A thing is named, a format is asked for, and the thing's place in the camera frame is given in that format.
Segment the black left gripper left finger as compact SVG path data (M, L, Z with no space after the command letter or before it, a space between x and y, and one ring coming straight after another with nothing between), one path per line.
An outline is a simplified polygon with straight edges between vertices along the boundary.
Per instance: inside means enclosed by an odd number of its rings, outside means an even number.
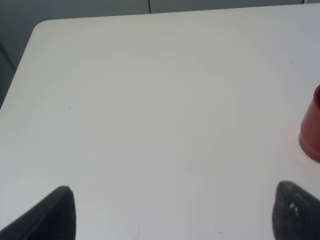
M2 240L74 240L77 217L74 193L59 186L0 231Z

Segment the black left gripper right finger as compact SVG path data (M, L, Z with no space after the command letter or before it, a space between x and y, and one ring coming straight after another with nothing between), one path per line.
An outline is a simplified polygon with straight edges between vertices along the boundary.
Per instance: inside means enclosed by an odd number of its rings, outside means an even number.
M272 209L276 240L318 240L320 200L292 181L280 181Z

